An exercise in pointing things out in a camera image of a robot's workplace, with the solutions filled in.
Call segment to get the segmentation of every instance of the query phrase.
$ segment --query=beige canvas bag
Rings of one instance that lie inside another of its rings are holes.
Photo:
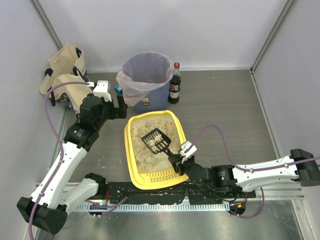
[[[50,68],[45,71],[45,77],[40,85],[40,92],[46,94],[52,87],[68,82],[89,82],[86,72],[84,53],[74,45],[66,44],[49,60]],[[56,102],[80,112],[83,99],[92,90],[82,84],[70,84],[59,87],[51,93],[51,104]]]

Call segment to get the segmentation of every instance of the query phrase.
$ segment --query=yellow tray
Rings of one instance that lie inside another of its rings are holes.
[[[180,143],[186,142],[186,137],[179,119],[172,111],[152,111],[138,116],[133,116],[129,119],[124,128],[124,143],[128,168],[132,183],[139,189],[152,190],[171,187],[180,184],[188,179],[187,175],[180,176],[173,167],[162,171],[155,172],[139,172],[136,164],[134,150],[131,141],[131,128],[134,128],[138,122],[146,123],[150,120],[169,120],[175,123],[179,135]]]

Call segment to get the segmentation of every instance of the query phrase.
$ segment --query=robotic arm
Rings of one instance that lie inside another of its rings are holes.
[[[94,173],[87,174],[80,184],[66,194],[63,194],[63,189],[77,165],[98,139],[99,131],[104,123],[107,120],[127,117],[128,106],[123,97],[117,96],[119,107],[115,107],[108,89],[108,81],[98,81],[93,89],[93,94],[90,93],[83,99],[77,122],[67,130],[63,139],[64,156],[61,166],[36,207],[33,225],[53,235],[62,229],[68,214],[74,208],[88,198],[102,196],[106,192],[106,179]],[[21,197],[18,201],[17,208],[26,222],[29,222],[35,199],[53,175],[60,162],[60,157],[60,155],[57,157],[42,183],[31,196]]]
[[[195,163],[194,153],[197,148],[193,146],[188,150],[189,147],[191,147],[191,143],[187,141],[181,145],[179,154],[168,158],[175,172],[179,175],[186,174],[194,184],[201,188],[218,193],[230,193],[235,198],[239,197],[241,192],[251,192],[261,187],[285,184],[291,181],[299,182],[303,187],[320,185],[320,170],[315,160],[292,164],[314,157],[302,149],[293,149],[291,155],[272,161],[237,165],[237,167],[230,164],[208,168]],[[255,171],[255,169],[277,166],[282,167]]]

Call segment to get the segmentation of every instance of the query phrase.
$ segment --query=pink plastic bag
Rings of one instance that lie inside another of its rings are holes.
[[[144,52],[130,57],[120,68],[116,80],[128,106],[134,106],[152,90],[172,79],[174,63],[157,52]]]

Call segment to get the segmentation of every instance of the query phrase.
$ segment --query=white wall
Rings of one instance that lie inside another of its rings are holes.
[[[22,239],[27,224],[16,204],[47,173],[56,141],[39,86],[57,52],[27,0],[0,7],[0,238]],[[55,126],[63,109],[50,107]]]
[[[298,0],[256,72],[282,156],[294,148],[320,156],[319,11],[319,0]],[[320,187],[303,193],[320,239]]]
[[[286,0],[40,0],[90,72],[156,51],[181,68],[251,67]]]

